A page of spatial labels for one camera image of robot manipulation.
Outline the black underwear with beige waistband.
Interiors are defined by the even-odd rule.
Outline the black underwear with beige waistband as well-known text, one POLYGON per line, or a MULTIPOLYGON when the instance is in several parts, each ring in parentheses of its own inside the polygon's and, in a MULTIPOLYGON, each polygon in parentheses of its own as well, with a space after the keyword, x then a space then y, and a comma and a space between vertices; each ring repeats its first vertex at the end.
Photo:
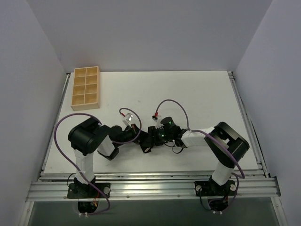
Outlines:
POLYGON ((154 138, 152 131, 141 131, 138 137, 138 144, 143 153, 151 152, 151 149, 154 147, 154 138))

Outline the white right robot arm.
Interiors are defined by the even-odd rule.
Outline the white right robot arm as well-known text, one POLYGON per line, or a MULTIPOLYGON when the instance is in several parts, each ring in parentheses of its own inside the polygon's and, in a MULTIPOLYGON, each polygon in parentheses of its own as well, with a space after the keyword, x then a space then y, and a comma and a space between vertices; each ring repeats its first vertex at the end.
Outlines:
POLYGON ((227 123, 220 122, 204 130, 189 130, 180 128, 169 117, 166 120, 160 127, 149 127, 145 147, 151 149, 168 142, 181 149, 208 146, 218 160, 209 182, 209 189, 214 194, 225 190, 235 167, 239 169, 241 177, 245 177, 238 162, 250 145, 227 123))

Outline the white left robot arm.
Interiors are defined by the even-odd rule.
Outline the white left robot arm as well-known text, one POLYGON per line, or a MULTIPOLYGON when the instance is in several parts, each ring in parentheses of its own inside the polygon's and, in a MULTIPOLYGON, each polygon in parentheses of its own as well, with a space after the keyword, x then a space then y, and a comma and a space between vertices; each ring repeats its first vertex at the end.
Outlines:
POLYGON ((95 191, 95 174, 93 170, 94 152, 97 151, 107 160, 113 160, 119 153, 119 146, 126 142, 138 143, 146 136, 136 124, 131 124, 122 129, 115 125, 109 127, 101 125, 96 119, 90 117, 72 128, 68 140, 76 156, 76 172, 74 184, 83 197, 90 197, 95 191))

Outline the wooden compartment tray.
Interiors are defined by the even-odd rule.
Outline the wooden compartment tray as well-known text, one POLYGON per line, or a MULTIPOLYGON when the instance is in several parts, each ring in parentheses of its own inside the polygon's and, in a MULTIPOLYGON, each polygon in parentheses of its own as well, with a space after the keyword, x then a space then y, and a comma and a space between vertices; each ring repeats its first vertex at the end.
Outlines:
POLYGON ((100 70, 98 66, 74 69, 71 108, 74 111, 100 108, 100 70))

